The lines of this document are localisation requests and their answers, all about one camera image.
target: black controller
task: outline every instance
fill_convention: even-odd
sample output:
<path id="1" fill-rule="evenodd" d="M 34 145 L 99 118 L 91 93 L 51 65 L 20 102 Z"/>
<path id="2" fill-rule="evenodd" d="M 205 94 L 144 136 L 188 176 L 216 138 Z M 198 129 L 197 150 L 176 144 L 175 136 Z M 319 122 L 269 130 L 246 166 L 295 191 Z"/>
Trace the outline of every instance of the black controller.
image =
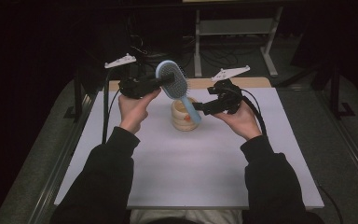
<path id="1" fill-rule="evenodd" d="M 209 87 L 209 94 L 217 94 L 217 99 L 208 103 L 193 103 L 196 110 L 203 111 L 204 115 L 217 114 L 227 111 L 228 114 L 235 114 L 242 101 L 241 88 L 232 84 L 231 80 L 224 79 L 217 81 L 213 87 Z"/>
<path id="2" fill-rule="evenodd" d="M 118 83 L 120 92 L 132 99 L 140 99 L 146 94 L 157 90 L 160 86 L 174 81 L 174 74 L 163 78 L 154 76 L 126 77 Z"/>

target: metal frame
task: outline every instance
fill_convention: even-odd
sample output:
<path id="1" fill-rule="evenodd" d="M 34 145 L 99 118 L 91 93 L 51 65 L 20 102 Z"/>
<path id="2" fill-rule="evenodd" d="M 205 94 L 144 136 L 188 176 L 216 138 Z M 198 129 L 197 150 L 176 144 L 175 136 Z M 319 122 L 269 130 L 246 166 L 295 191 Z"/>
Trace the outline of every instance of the metal frame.
<path id="1" fill-rule="evenodd" d="M 196 50 L 194 53 L 195 77 L 202 77 L 200 62 L 200 35 L 235 35 L 235 34 L 268 34 L 268 41 L 264 47 L 261 47 L 261 53 L 266 63 L 269 74 L 276 77 L 278 72 L 275 68 L 269 51 L 274 40 L 278 24 L 282 15 L 283 7 L 278 7 L 273 19 L 252 19 L 252 20 L 226 20 L 226 21 L 201 21 L 200 11 L 196 14 Z M 236 24 L 238 30 L 228 30 L 225 24 L 231 22 Z M 269 29 L 263 29 L 263 25 L 270 25 Z"/>
<path id="2" fill-rule="evenodd" d="M 348 130 L 342 124 L 342 121 L 337 119 L 334 112 L 332 112 L 329 108 L 329 103 L 325 95 L 322 91 L 316 91 L 317 98 L 321 101 L 321 105 L 324 107 L 325 114 L 332 120 L 334 125 L 336 126 L 339 134 L 341 135 L 342 139 L 345 141 L 345 144 L 348 146 L 348 152 L 355 164 L 356 168 L 358 169 L 358 146 L 354 143 L 351 135 L 348 133 Z"/>
<path id="3" fill-rule="evenodd" d="M 57 193 L 56 191 L 59 189 L 59 185 L 61 184 L 63 176 L 66 173 L 67 167 L 65 166 L 68 166 L 71 161 L 71 154 L 75 150 L 77 142 L 83 132 L 83 127 L 89 117 L 94 100 L 95 96 L 88 95 L 86 95 L 83 99 L 83 113 L 79 116 L 78 121 L 74 123 L 70 135 L 62 147 L 61 154 L 50 172 L 47 184 L 41 190 L 37 204 L 28 219 L 28 224 L 42 223 L 46 210 L 48 209 L 48 205 L 50 204 L 51 199 L 54 199 L 54 195 Z"/>

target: blue hairbrush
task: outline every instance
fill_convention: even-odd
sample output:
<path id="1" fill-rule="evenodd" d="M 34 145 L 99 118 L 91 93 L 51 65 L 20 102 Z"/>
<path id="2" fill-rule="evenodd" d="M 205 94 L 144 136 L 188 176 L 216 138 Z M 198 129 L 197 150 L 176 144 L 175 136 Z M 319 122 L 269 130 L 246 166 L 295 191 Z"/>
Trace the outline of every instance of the blue hairbrush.
<path id="1" fill-rule="evenodd" d="M 194 123 L 201 122 L 201 116 L 187 98 L 187 82 L 182 69 L 173 61 L 164 61 L 156 69 L 156 77 L 162 78 L 168 74 L 174 74 L 174 81 L 162 85 L 168 97 L 173 100 L 181 100 L 188 115 Z"/>

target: metal stand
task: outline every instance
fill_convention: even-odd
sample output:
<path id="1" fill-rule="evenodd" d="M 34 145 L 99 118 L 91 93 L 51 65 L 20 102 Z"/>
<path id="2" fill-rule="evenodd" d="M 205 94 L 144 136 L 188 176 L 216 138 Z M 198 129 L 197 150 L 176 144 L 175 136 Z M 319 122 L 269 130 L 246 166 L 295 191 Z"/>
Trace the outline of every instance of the metal stand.
<path id="1" fill-rule="evenodd" d="M 200 21 L 200 11 L 196 14 L 196 50 L 194 53 L 195 77 L 202 77 L 200 62 L 200 35 L 236 35 L 236 34 L 268 34 L 266 46 L 261 47 L 261 53 L 266 62 L 269 74 L 272 77 L 278 75 L 272 62 L 269 51 L 274 40 L 283 7 L 278 7 L 274 18 L 249 19 L 249 20 L 223 20 Z"/>
<path id="2" fill-rule="evenodd" d="M 274 21 L 271 24 L 271 28 L 269 30 L 267 44 L 265 47 L 260 48 L 261 53 L 264 58 L 264 62 L 266 62 L 266 66 L 268 68 L 269 75 L 272 77 L 276 77 L 278 75 L 278 72 L 275 68 L 274 63 L 271 60 L 271 57 L 269 56 L 269 51 L 271 50 L 272 41 L 274 40 L 275 34 L 277 32 L 279 20 L 281 19 L 282 10 L 283 10 L 283 7 L 278 7 L 277 12 L 274 17 Z"/>
<path id="3" fill-rule="evenodd" d="M 342 103 L 344 111 L 339 111 L 339 71 L 337 66 L 334 66 L 334 71 L 331 76 L 331 91 L 330 91 L 330 109 L 337 119 L 343 116 L 354 116 L 354 112 L 347 103 Z"/>
<path id="4" fill-rule="evenodd" d="M 83 112 L 82 109 L 82 86 L 81 86 L 81 82 L 80 82 L 80 77 L 79 77 L 79 71 L 78 69 L 76 69 L 75 75 L 74 75 L 74 88 L 75 88 L 75 106 L 70 106 L 68 107 L 68 109 L 66 110 L 65 115 L 63 116 L 66 119 L 75 119 L 74 123 L 78 122 L 78 120 L 80 119 L 80 116 Z"/>

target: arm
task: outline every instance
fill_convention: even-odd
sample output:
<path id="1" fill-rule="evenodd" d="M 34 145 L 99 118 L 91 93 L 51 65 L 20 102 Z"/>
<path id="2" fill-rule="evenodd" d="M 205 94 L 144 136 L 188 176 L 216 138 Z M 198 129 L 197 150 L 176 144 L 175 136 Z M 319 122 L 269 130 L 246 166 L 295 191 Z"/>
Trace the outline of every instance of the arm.
<path id="1" fill-rule="evenodd" d="M 135 134 L 147 117 L 147 106 L 159 93 L 154 91 L 141 100 L 119 96 L 119 127 L 115 127 L 106 144 L 91 151 L 50 223 L 122 222 L 133 178 L 131 156 L 139 144 Z"/>
<path id="2" fill-rule="evenodd" d="M 296 173 L 282 153 L 273 152 L 250 107 L 241 102 L 237 113 L 214 116 L 247 140 L 241 150 L 249 162 L 245 184 L 252 223 L 308 223 Z"/>

